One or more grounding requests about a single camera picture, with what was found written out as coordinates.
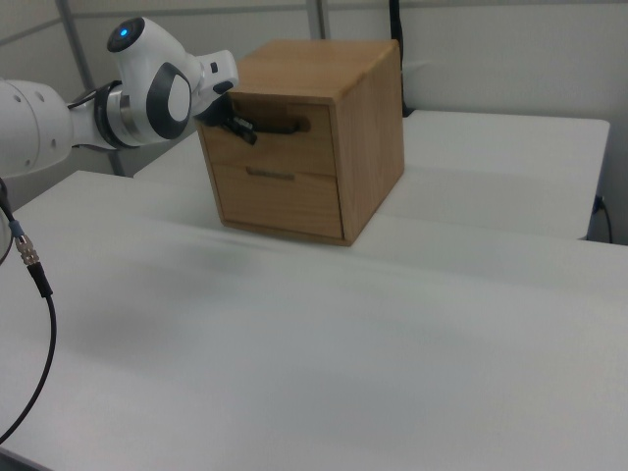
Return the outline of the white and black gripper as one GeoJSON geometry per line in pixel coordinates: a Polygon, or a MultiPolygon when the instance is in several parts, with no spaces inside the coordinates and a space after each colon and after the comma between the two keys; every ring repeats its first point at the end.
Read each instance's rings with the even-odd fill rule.
{"type": "Polygon", "coordinates": [[[193,89],[193,118],[208,127],[222,125],[249,145],[257,135],[246,119],[234,115],[229,92],[239,83],[236,60],[228,50],[197,56],[201,66],[198,84],[193,89]]]}

